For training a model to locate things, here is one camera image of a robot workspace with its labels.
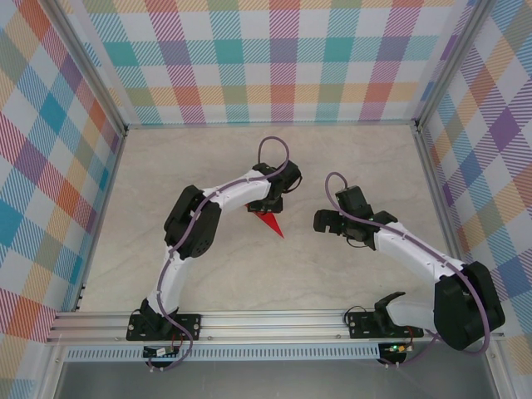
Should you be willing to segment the red square paper sheet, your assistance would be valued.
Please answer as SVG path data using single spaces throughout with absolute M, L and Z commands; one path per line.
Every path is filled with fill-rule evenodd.
M 284 238 L 283 232 L 278 224 L 275 214 L 269 212 L 255 212 L 253 214 L 257 216 L 263 223 L 265 223 L 273 232 L 275 232 L 281 238 Z

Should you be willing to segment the grey metal panel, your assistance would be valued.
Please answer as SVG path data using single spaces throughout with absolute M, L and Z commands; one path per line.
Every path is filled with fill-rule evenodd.
M 465 371 L 424 361 L 188 362 L 163 373 L 140 363 L 72 362 L 54 399 L 499 399 L 481 362 Z

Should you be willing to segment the small black circuit board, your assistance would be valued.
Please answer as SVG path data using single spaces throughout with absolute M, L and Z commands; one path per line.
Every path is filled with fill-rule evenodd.
M 175 346 L 144 346 L 143 358 L 176 358 L 180 353 L 180 348 Z

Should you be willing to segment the aluminium back rail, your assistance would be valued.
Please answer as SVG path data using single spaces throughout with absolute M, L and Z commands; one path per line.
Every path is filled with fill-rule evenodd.
M 284 122 L 231 122 L 231 123 L 206 123 L 206 124 L 129 124 L 128 130 L 159 130 L 159 129 L 185 129 L 185 128 L 259 128 L 259 127 L 285 127 L 285 126 L 414 126 L 413 120 L 382 120 L 382 121 L 284 121 Z

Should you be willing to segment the aluminium side rail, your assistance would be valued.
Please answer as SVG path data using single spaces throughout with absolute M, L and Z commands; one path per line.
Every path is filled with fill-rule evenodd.
M 431 158 L 426 138 L 417 126 L 412 127 L 412 135 L 417 154 L 420 157 L 421 167 L 426 178 L 431 200 L 436 210 L 436 217 L 438 218 L 446 248 L 451 256 L 457 259 L 462 259 L 463 253 L 456 237 L 455 230 L 453 229 L 450 214 L 446 208 L 446 198 L 439 186 L 436 167 Z
M 76 290 L 74 291 L 75 295 L 72 298 L 71 306 L 70 306 L 71 312 L 74 312 L 73 308 L 75 307 L 76 298 L 77 298 L 77 294 L 79 292 L 80 286 L 82 283 L 87 283 L 88 276 L 91 271 L 91 265 L 92 265 L 92 262 L 93 262 L 93 259 L 96 253 L 96 248 L 98 245 L 99 238 L 101 236 L 101 230 L 104 224 L 106 211 L 107 211 L 110 199 L 111 199 L 111 193 L 112 193 L 115 181 L 116 181 L 116 176 L 120 168 L 121 158 L 124 152 L 124 148 L 126 146 L 126 140 L 129 135 L 129 130 L 130 130 L 129 127 L 126 126 L 123 133 L 121 134 L 119 145 L 117 147 L 116 159 L 111 169 L 110 177 L 106 183 L 106 190 L 104 192 L 103 201 L 101 203 L 101 210 L 97 214 L 95 229 L 94 229 L 94 232 L 92 234 L 92 239 L 91 239 L 91 246 L 89 247 L 89 251 L 86 256 L 86 259 L 84 263 L 82 264 L 81 272 L 79 274 L 79 279 L 76 282 L 76 286 L 75 286 Z

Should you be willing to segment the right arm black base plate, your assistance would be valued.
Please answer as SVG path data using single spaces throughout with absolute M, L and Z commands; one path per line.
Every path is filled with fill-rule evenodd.
M 421 328 L 391 325 L 381 328 L 373 317 L 373 312 L 345 313 L 343 320 L 348 327 L 351 339 L 362 338 L 419 338 L 425 335 Z

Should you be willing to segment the aluminium mounting rail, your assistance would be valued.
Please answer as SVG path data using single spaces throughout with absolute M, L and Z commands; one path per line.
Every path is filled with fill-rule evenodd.
M 196 344 L 325 343 L 351 342 L 354 324 L 341 310 L 200 311 L 193 329 Z M 169 345 L 180 343 L 179 334 L 166 339 L 137 332 L 125 313 L 58 313 L 48 333 L 49 345 Z

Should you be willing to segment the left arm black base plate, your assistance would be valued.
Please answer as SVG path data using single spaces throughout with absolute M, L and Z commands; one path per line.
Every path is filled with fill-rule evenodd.
M 190 338 L 185 332 L 198 340 L 200 337 L 201 316 L 199 314 L 172 313 L 170 315 L 182 328 L 178 328 L 170 323 L 167 318 L 159 314 L 153 316 L 134 313 L 130 316 L 126 329 L 126 340 L 137 341 L 189 341 Z

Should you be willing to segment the aluminium frame post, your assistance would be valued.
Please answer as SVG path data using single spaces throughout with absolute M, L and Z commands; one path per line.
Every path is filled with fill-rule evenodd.
M 86 78 L 96 99 L 100 102 L 103 111 L 109 117 L 112 125 L 120 132 L 122 137 L 127 137 L 128 128 L 118 108 L 111 98 L 103 80 L 100 78 L 96 67 L 90 59 L 82 41 L 70 24 L 67 15 L 62 10 L 58 0 L 38 0 L 44 12 L 49 17 L 52 25 L 64 41 L 67 50 L 78 66 L 81 74 Z
M 441 69 L 441 74 L 435 81 L 434 86 L 429 93 L 419 116 L 416 118 L 416 133 L 420 135 L 427 126 L 428 121 L 436 112 L 446 90 L 451 84 L 454 75 L 462 65 L 468 54 L 479 30 L 482 28 L 486 18 L 490 15 L 491 10 L 497 0 L 477 0 L 472 8 L 469 18 L 465 21 L 461 34 L 455 40 L 455 44 L 449 51 L 446 63 Z

